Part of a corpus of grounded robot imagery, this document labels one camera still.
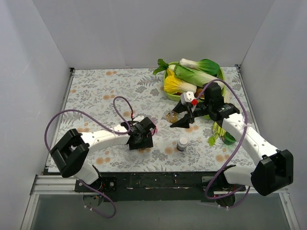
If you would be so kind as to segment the clear bottle of yellow pills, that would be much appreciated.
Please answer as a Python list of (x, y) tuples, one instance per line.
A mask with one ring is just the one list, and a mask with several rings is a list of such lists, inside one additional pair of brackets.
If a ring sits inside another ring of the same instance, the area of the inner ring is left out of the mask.
[(173, 124), (173, 123), (177, 122), (180, 119), (180, 117), (179, 117), (178, 113), (175, 113), (173, 111), (165, 111), (164, 119), (167, 122)]

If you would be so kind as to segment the pink weekly pill organizer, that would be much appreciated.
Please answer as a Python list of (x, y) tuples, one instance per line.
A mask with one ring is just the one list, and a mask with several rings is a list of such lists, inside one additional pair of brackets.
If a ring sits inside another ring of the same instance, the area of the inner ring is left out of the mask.
[(152, 135), (154, 136), (157, 133), (158, 130), (157, 130), (156, 123), (154, 121), (152, 123), (154, 124), (154, 130), (152, 130)]

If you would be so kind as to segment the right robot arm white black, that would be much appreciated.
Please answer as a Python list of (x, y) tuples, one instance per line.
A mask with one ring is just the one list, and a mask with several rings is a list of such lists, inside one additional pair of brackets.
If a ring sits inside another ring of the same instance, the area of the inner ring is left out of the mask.
[(255, 129), (248, 126), (248, 116), (244, 108), (239, 110), (231, 103), (225, 103), (218, 80), (204, 85), (201, 94), (204, 101), (199, 102), (192, 92), (184, 92), (173, 109), (184, 116), (171, 127), (189, 128), (196, 117), (208, 115), (221, 128), (233, 136), (252, 158), (255, 168), (229, 165), (227, 162), (206, 186), (211, 187), (217, 179), (218, 187), (228, 190), (233, 185), (253, 187), (260, 195), (267, 196), (293, 183), (294, 157), (285, 149), (279, 150), (266, 141)]

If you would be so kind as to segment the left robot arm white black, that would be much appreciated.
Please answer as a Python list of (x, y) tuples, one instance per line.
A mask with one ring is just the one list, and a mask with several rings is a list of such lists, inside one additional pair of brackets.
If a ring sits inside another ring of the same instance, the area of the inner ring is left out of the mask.
[(153, 147), (156, 125), (148, 117), (139, 116), (121, 123), (110, 131), (78, 132), (71, 129), (52, 148), (50, 155), (63, 178), (75, 177), (85, 182), (90, 191), (102, 186), (102, 177), (93, 165), (86, 162), (90, 153), (113, 146), (128, 145), (130, 150)]

